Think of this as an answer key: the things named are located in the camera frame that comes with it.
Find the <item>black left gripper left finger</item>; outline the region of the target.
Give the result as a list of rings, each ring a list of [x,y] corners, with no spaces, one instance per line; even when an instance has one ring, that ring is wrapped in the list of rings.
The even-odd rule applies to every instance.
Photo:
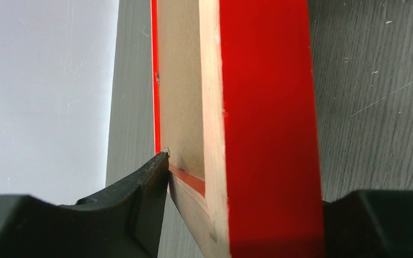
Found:
[[[0,257],[157,257],[168,158],[158,153],[74,205],[0,195]]]

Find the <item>red picture frame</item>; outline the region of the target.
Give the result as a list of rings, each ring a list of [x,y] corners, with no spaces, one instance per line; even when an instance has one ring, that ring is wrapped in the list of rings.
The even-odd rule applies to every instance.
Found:
[[[324,257],[307,1],[153,1],[155,146],[205,257]]]

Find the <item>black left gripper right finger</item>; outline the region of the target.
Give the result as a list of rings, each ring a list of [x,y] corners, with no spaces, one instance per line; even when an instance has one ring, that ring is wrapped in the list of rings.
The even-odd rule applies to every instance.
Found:
[[[327,257],[413,257],[413,191],[353,191],[323,216]]]

